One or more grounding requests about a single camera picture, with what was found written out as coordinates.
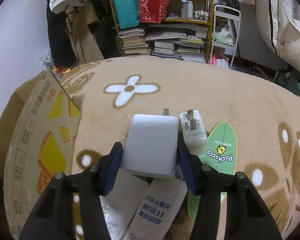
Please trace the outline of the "stack of books left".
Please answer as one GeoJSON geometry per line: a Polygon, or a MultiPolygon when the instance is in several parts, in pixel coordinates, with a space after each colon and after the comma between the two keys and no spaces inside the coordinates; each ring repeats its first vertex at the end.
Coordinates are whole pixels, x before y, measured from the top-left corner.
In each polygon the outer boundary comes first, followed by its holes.
{"type": "Polygon", "coordinates": [[[151,49],[145,41],[146,27],[137,27],[119,31],[122,50],[125,56],[149,55],[151,49]]]}

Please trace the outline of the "beige trench coat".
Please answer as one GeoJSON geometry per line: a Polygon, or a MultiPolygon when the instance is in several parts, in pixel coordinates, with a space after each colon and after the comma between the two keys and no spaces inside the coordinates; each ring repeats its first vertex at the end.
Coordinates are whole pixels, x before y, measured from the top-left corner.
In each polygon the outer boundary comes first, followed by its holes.
{"type": "Polygon", "coordinates": [[[88,27],[91,23],[100,23],[91,2],[86,3],[83,7],[72,8],[66,17],[71,47],[79,64],[104,60],[104,56],[88,27]]]}

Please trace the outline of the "large white charger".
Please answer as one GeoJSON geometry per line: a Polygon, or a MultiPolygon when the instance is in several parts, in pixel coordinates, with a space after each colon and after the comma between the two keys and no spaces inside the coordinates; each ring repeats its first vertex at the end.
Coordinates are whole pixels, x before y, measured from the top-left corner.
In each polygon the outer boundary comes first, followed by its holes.
{"type": "Polygon", "coordinates": [[[127,173],[173,179],[179,119],[169,115],[135,114],[123,149],[121,169],[127,173]]]}

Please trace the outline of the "teal bag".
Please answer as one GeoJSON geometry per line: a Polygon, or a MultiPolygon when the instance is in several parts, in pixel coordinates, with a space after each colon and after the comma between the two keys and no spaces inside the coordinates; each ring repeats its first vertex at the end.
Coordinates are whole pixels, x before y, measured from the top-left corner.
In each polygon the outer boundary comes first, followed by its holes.
{"type": "Polygon", "coordinates": [[[112,3],[120,29],[129,29],[139,25],[138,0],[112,0],[112,3]]]}

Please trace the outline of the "white lotion tube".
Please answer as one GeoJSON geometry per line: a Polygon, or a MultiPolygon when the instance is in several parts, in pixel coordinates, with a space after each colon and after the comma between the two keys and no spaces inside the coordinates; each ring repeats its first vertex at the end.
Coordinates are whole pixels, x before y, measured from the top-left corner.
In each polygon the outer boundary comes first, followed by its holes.
{"type": "Polygon", "coordinates": [[[153,179],[123,239],[163,239],[187,194],[179,179],[153,179]]]}

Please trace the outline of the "stack of books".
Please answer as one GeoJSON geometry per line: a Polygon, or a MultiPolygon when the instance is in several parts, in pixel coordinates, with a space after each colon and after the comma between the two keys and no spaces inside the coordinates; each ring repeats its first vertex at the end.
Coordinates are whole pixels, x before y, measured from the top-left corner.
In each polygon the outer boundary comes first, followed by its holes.
{"type": "Polygon", "coordinates": [[[144,41],[152,56],[205,63],[207,31],[207,27],[192,23],[150,24],[144,41]]]}
{"type": "Polygon", "coordinates": [[[137,27],[119,31],[122,50],[125,56],[149,55],[151,49],[145,41],[146,27],[137,27]]]}

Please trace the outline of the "black hanging coat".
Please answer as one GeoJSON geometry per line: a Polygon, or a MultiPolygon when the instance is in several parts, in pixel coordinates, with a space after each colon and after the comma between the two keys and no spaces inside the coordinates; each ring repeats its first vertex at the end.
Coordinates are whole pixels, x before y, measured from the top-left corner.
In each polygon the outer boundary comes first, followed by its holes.
{"type": "Polygon", "coordinates": [[[56,68],[71,67],[76,63],[77,57],[66,34],[66,13],[55,14],[49,4],[50,1],[47,0],[47,33],[52,59],[56,68]]]}

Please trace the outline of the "small white plug adapter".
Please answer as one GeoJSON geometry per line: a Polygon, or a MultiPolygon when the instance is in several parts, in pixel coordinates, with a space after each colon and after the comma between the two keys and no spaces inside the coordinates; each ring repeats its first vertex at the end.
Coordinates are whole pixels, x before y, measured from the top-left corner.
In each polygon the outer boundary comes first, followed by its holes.
{"type": "Polygon", "coordinates": [[[186,146],[205,146],[207,144],[207,134],[200,112],[197,109],[191,109],[180,113],[179,118],[186,146]]]}

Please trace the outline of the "stack of books right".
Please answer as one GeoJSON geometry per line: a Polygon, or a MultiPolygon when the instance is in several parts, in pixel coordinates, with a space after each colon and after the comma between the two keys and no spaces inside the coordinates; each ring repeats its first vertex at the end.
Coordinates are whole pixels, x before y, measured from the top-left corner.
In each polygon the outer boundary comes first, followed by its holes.
{"type": "Polygon", "coordinates": [[[192,23],[150,24],[144,41],[152,56],[205,63],[207,31],[207,27],[192,23]]]}

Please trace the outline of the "white utility cart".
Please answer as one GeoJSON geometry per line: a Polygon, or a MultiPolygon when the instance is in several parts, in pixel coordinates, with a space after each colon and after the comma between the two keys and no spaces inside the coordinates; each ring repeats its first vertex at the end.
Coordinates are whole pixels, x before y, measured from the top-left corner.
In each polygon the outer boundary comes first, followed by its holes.
{"type": "Polygon", "coordinates": [[[227,5],[214,5],[209,63],[226,68],[232,67],[238,49],[241,19],[241,12],[238,9],[227,5]],[[230,50],[231,59],[222,56],[221,49],[230,50]]]}

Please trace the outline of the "white case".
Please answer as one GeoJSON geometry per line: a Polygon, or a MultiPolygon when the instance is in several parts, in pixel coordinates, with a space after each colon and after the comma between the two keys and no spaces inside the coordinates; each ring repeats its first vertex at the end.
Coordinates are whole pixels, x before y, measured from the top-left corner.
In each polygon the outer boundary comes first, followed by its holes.
{"type": "Polygon", "coordinates": [[[113,189],[100,197],[111,239],[123,237],[148,187],[146,181],[119,170],[113,189]]]}

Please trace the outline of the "white bottles on shelf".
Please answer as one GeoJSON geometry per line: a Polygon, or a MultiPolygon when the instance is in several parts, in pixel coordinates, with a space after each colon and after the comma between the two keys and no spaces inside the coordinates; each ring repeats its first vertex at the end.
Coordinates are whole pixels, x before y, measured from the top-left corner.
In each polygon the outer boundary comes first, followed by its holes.
{"type": "Polygon", "coordinates": [[[181,1],[181,18],[182,19],[199,19],[202,21],[209,20],[209,13],[203,10],[194,10],[193,2],[190,0],[181,1]]]}

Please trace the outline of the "white duvet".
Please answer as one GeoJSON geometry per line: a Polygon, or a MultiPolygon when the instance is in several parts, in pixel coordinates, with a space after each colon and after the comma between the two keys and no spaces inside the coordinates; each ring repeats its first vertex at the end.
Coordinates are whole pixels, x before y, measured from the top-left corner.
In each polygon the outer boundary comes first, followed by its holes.
{"type": "Polygon", "coordinates": [[[258,29],[264,42],[300,72],[300,21],[295,0],[255,0],[258,29]]]}

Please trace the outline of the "cardboard box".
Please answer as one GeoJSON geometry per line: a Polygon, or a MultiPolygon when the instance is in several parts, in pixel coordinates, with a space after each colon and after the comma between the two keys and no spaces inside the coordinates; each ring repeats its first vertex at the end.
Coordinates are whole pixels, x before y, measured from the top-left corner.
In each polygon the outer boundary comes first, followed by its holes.
{"type": "Polygon", "coordinates": [[[80,117],[48,70],[11,95],[0,117],[0,179],[13,239],[52,177],[70,174],[80,117]]]}

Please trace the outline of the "green surfboard-shaped card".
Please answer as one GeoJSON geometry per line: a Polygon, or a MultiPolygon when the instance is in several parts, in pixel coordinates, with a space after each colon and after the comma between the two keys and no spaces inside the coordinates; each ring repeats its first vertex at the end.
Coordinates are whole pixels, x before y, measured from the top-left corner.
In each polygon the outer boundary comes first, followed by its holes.
{"type": "Polygon", "coordinates": [[[226,121],[217,124],[207,138],[207,144],[191,147],[202,164],[210,165],[219,173],[233,175],[237,165],[237,138],[232,125],[226,121]]]}

